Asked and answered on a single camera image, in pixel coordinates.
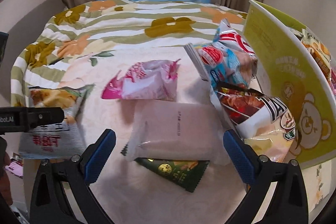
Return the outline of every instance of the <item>yellow-green cardboard box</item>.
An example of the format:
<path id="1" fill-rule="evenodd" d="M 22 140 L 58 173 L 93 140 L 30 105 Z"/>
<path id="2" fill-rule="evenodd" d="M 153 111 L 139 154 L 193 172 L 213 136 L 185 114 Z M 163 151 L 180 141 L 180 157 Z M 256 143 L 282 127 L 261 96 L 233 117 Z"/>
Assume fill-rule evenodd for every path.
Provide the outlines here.
<path id="1" fill-rule="evenodd" d="M 297 136 L 286 161 L 301 168 L 336 157 L 336 101 L 317 63 L 287 28 L 305 25 L 268 5 L 250 0 L 244 36 L 256 53 L 263 93 L 280 97 L 293 114 Z"/>

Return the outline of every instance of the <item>blue gripper pad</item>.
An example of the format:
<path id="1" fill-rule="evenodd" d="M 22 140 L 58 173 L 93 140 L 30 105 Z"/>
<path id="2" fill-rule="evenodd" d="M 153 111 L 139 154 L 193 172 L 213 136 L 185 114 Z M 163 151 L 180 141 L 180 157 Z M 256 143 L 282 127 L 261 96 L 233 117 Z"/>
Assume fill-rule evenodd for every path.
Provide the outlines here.
<path id="1" fill-rule="evenodd" d="M 244 183 L 253 185 L 256 179 L 256 170 L 248 155 L 244 152 L 241 145 L 246 145 L 232 130 L 228 130 L 223 136 L 224 147 L 229 154 L 241 180 Z"/>
<path id="2" fill-rule="evenodd" d="M 86 184 L 97 181 L 115 145 L 115 132 L 111 129 L 106 129 L 99 139 L 94 144 L 89 145 L 84 151 L 81 170 Z"/>

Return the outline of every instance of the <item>screw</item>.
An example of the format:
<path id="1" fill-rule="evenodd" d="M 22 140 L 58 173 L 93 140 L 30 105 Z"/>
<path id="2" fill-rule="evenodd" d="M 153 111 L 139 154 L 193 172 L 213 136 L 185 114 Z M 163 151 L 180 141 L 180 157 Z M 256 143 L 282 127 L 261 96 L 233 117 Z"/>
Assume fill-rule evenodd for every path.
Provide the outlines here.
<path id="1" fill-rule="evenodd" d="M 265 155 L 260 155 L 260 156 L 259 156 L 259 159 L 260 159 L 262 162 L 266 162 L 266 161 L 268 161 L 268 157 L 265 156 Z"/>
<path id="2" fill-rule="evenodd" d="M 71 157 L 72 162 L 78 162 L 80 160 L 81 156 L 80 155 L 74 155 Z"/>
<path id="3" fill-rule="evenodd" d="M 299 165 L 299 163 L 297 162 L 297 160 L 291 160 L 291 164 L 293 166 L 298 166 Z"/>
<path id="4" fill-rule="evenodd" d="M 48 164 L 49 160 L 48 159 L 44 159 L 44 160 L 41 160 L 41 164 L 43 166 L 46 166 Z"/>

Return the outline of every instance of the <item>biscuit package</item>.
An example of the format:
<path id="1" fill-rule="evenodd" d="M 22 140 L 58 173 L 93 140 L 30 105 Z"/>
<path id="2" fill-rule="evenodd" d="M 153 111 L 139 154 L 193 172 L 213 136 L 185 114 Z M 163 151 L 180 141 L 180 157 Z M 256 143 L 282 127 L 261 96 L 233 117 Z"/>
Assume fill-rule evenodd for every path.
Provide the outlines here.
<path id="1" fill-rule="evenodd" d="M 336 60 L 331 57 L 331 82 L 330 88 L 333 94 L 336 96 Z"/>
<path id="2" fill-rule="evenodd" d="M 258 155 L 282 162 L 296 133 L 287 106 L 278 97 L 231 87 L 218 86 L 216 93 L 237 133 Z"/>
<path id="3" fill-rule="evenodd" d="M 336 77 L 331 65 L 332 57 L 327 47 L 306 29 L 302 29 L 301 33 L 293 28 L 288 28 L 309 51 L 335 94 L 335 85 L 332 83 L 335 82 Z"/>
<path id="4" fill-rule="evenodd" d="M 257 58 L 253 50 L 227 20 L 220 23 L 212 43 L 184 48 L 201 78 L 210 80 L 213 87 L 222 82 L 248 87 L 256 75 Z"/>
<path id="5" fill-rule="evenodd" d="M 314 58 L 317 65 L 320 67 L 323 75 L 330 84 L 331 81 L 331 55 L 329 50 L 323 43 L 314 37 L 307 30 L 302 29 L 303 38 L 302 44 L 307 48 L 311 56 Z"/>
<path id="6" fill-rule="evenodd" d="M 64 111 L 62 123 L 39 126 L 22 133 L 19 152 L 26 159 L 55 159 L 81 155 L 86 149 L 76 115 L 86 88 L 44 89 L 30 87 L 29 107 L 60 107 Z"/>

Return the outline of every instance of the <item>snack package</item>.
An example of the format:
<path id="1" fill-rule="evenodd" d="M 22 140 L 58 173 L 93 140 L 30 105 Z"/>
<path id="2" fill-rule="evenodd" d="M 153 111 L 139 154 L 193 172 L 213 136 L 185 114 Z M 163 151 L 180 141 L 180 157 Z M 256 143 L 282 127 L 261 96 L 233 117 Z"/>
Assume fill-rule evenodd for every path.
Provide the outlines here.
<path id="1" fill-rule="evenodd" d="M 105 87 L 101 98 L 172 100 L 176 96 L 178 61 L 139 62 L 120 79 L 119 71 Z"/>
<path id="2" fill-rule="evenodd" d="M 126 151 L 127 145 L 121 154 L 125 156 Z M 194 192 L 209 164 L 208 160 L 181 161 L 136 158 L 134 161 L 190 193 Z"/>
<path id="3" fill-rule="evenodd" d="M 187 54 L 204 79 L 215 87 L 220 82 L 248 87 L 257 72 L 257 58 L 243 37 L 224 20 L 210 44 L 185 46 Z"/>
<path id="4" fill-rule="evenodd" d="M 22 133 L 19 152 L 26 159 L 55 159 L 81 155 L 86 149 L 79 131 L 76 115 L 86 88 L 43 89 L 30 88 L 30 107 L 60 107 L 65 119 L 62 123 L 39 126 Z"/>
<path id="5" fill-rule="evenodd" d="M 126 159 L 211 160 L 226 165 L 224 130 L 210 105 L 139 100 Z"/>
<path id="6" fill-rule="evenodd" d="M 331 57 L 331 81 L 330 88 L 333 91 L 333 94 L 336 96 L 336 60 Z"/>
<path id="7" fill-rule="evenodd" d="M 322 73 L 328 83 L 331 81 L 331 55 L 326 46 L 324 46 L 316 37 L 310 34 L 307 30 L 302 29 L 303 38 L 302 44 L 307 48 L 311 56 L 320 67 Z"/>
<path id="8" fill-rule="evenodd" d="M 293 139 L 295 121 L 278 97 L 267 97 L 258 91 L 217 87 L 217 95 L 225 112 L 245 144 L 258 155 L 282 162 Z"/>

